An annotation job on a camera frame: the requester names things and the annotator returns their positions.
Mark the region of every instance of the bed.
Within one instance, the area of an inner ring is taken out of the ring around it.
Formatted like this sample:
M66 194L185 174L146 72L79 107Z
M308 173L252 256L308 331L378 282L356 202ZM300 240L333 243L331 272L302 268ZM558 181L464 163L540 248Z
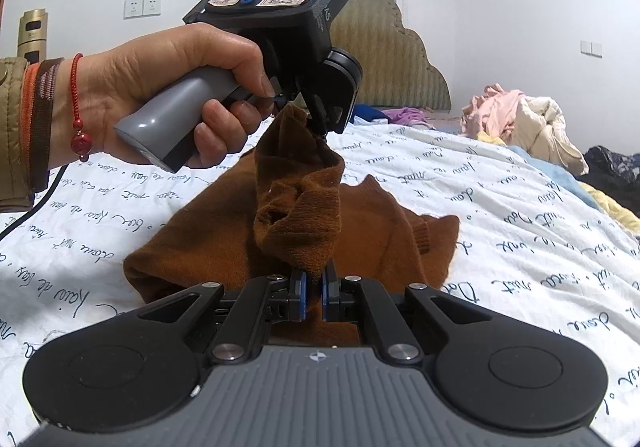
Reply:
M593 349L609 373L595 430L616 447L640 439L633 237L507 148L395 125L349 125L328 141L345 159L343 182L373 174L414 212L458 215L443 290ZM124 257L237 159L172 175L94 155L69 166L47 205L0 243L0 446L36 427L20 384L27 359L46 341L140 305ZM15 216L1 215L0 228Z

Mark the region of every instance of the black cable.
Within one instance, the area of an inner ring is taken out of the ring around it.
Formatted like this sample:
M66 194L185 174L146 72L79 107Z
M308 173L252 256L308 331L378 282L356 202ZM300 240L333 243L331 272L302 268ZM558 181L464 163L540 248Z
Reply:
M56 175L55 180L53 180L53 183L51 184L51 187L49 187L49 190L42 197L42 200L40 200L33 209L31 209L29 212L26 212L22 216L20 216L11 225L9 225L7 228L5 228L4 231L0 232L0 241L5 239L5 237L7 237L11 233L11 231L17 229L20 225L25 223L25 221L27 221L34 214L36 214L36 212L38 212L40 209L42 209L44 204L46 204L49 201L49 198L51 198L51 195L53 194L53 191L55 191L56 187L60 183L60 180L62 180L62 175L65 173L67 167L68 166L62 166L60 168L60 170L58 171L58 174Z

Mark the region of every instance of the red string bracelet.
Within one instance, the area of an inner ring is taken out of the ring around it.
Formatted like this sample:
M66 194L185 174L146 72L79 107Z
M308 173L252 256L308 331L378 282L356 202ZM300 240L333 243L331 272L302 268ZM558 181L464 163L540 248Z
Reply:
M81 57L82 54L77 53L71 63L71 102L74 106L74 129L77 132L71 139L71 150L80 157L80 162L86 162L89 160L89 152L93 142L91 137L82 131L84 124L80 118L80 109L78 108L78 61Z

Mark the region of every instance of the black circular pad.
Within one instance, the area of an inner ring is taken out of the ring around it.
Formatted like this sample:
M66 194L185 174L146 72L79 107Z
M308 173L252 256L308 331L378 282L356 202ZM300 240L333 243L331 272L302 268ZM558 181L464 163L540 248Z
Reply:
M547 387L562 375L562 364L548 351L531 347L504 348L489 358L489 369L498 380L513 387Z
M456 327L435 363L443 396L490 427L570 430L602 403L607 372L580 343L513 319Z
M117 432L188 401L199 370L178 334L137 317L127 327L108 323L46 343L29 360L22 385L40 420L78 432Z
M136 350L98 346L79 353L69 364L69 372L86 387L111 389L135 379L144 364L144 357Z

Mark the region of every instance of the label sticker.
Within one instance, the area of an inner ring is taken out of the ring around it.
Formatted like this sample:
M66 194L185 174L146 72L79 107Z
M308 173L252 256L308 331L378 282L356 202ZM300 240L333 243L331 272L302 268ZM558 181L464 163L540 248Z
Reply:
M212 7L230 7L235 5L240 0L209 0L209 5Z
M305 0L260 0L256 7L297 7Z

